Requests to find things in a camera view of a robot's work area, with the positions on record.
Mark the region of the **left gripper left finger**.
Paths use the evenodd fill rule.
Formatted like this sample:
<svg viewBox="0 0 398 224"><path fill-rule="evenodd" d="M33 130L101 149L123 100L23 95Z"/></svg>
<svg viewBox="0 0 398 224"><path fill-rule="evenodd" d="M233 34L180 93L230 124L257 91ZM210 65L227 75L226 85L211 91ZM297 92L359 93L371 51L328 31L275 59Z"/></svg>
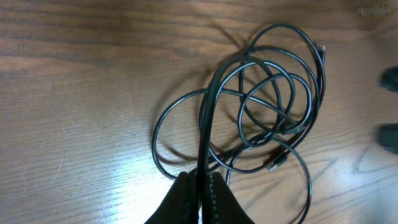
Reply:
<svg viewBox="0 0 398 224"><path fill-rule="evenodd" d="M198 211L195 171L181 172L145 224L197 224Z"/></svg>

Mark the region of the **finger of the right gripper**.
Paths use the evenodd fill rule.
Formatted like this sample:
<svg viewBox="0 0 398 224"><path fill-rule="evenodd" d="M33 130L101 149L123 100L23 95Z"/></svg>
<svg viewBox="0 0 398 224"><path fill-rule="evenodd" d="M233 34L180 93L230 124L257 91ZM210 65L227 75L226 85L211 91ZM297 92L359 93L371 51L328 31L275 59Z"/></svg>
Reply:
<svg viewBox="0 0 398 224"><path fill-rule="evenodd" d="M377 143L385 150L397 154L397 123L383 124L377 132Z"/></svg>

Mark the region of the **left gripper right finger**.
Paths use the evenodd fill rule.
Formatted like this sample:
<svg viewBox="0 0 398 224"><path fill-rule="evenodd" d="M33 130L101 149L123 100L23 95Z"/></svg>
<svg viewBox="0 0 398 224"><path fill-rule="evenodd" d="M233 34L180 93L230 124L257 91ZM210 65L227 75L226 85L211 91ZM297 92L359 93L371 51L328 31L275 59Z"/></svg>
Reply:
<svg viewBox="0 0 398 224"><path fill-rule="evenodd" d="M254 224L219 172L206 177L201 202L202 224Z"/></svg>

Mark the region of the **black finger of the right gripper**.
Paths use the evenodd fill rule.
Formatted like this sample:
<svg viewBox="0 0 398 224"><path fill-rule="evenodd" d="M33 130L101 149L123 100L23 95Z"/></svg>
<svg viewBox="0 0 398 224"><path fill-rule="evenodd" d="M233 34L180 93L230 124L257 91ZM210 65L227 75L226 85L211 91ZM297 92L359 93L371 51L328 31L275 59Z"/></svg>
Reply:
<svg viewBox="0 0 398 224"><path fill-rule="evenodd" d="M398 68L397 66L385 69L380 76L379 85L394 93L398 92Z"/></svg>

